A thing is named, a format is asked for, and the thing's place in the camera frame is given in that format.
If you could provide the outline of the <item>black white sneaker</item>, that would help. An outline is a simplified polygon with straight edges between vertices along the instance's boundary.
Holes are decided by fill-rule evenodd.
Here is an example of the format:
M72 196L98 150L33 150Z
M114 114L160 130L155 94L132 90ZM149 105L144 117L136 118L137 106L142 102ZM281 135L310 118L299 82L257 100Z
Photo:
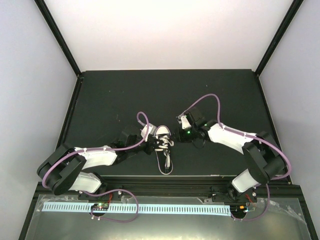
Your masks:
M171 138L171 131L167 126L160 125L155 129L153 136L156 140L156 147L154 150L157 159L158 170L162 175L168 176L174 170L174 165L171 160L171 147L173 147L175 143ZM160 164L160 153L162 153L164 159L164 170Z

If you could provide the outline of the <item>white shoelace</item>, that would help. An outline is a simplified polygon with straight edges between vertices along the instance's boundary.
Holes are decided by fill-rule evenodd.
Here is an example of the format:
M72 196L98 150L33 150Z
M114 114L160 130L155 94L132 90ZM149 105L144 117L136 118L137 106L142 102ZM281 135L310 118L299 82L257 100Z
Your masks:
M174 169L174 165L171 161L171 147L174 146L174 141L171 140L168 135L156 135L155 137L158 139L158 145L155 149L158 170L162 175L170 175ZM165 158L164 171L162 171L160 166L158 152L162 152Z

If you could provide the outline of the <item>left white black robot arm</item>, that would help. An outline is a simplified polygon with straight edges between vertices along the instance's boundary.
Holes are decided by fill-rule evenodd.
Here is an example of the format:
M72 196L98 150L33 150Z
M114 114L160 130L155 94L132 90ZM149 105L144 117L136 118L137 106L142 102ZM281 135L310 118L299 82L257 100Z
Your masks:
M155 149L156 129L152 124L141 130L127 126L116 141L96 148L72 147L64 143L38 167L36 173L56 196L68 191L85 191L101 200L107 195L107 186L98 173L84 170L118 165L138 152L151 154Z

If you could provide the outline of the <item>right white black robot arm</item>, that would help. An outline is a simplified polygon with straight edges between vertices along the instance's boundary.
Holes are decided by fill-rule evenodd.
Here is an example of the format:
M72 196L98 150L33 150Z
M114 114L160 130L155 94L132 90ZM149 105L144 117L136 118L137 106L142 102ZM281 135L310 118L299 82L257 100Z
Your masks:
M190 124L187 119L178 120L176 138L181 143L201 139L222 144L244 156L247 169L238 174L228 185L227 195L233 202L240 201L246 191L257 185L265 185L286 167L286 162L273 137L262 131L247 133L211 120Z

